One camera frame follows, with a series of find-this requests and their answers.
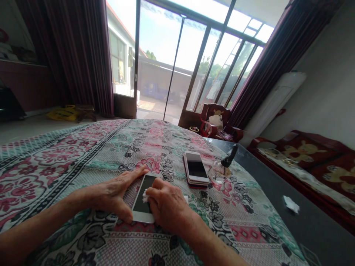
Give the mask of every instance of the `hand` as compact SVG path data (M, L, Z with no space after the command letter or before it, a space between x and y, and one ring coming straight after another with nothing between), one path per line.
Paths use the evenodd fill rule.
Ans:
M73 194L81 199L83 209L114 212L120 219L130 224L133 214L131 208L124 203L123 195L134 180L148 172L146 165L143 165L132 172L123 172L109 181L79 189Z
M155 222L172 234L184 238L186 230L200 218L186 203L181 189L160 178L154 180L146 195L150 196L148 201Z

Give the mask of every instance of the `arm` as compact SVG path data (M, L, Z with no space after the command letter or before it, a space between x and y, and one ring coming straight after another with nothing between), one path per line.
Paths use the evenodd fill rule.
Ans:
M114 212L120 219L131 223L132 211L124 203L123 195L135 179L148 172L145 168L146 165L143 165L107 182L74 191L55 205L2 233L0 261L5 265L21 264L65 222L87 208Z
M248 265L188 206L178 187L156 178L146 194L155 222L184 239L206 266Z
M36 247L83 210L74 194L0 235L0 258L5 265L20 264Z
M216 236L202 218L194 212L194 226L186 230L182 237L204 265L240 265L248 264Z

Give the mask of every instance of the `air conditioner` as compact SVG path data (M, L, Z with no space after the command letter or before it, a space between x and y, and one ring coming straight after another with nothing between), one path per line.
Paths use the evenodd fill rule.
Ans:
M239 141L241 145L247 147L254 138L260 136L306 77L302 72L289 72L281 76L244 129L244 137Z

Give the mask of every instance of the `crumpled paper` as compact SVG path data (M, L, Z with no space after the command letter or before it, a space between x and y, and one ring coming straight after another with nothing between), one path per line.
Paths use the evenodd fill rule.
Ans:
M298 212L300 211L300 207L295 202L293 202L290 197L284 196L284 201L286 203L287 208L293 210L295 213L298 214Z

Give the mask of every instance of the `black bottle cap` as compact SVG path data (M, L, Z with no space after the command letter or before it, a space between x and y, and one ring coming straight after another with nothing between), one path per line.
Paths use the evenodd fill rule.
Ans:
M230 164L232 163L234 156L236 155L238 150L238 144L234 144L233 148L232 148L232 152L230 153L230 155L228 155L226 158L224 158L223 160L221 160L221 165L223 165L225 168L230 167Z

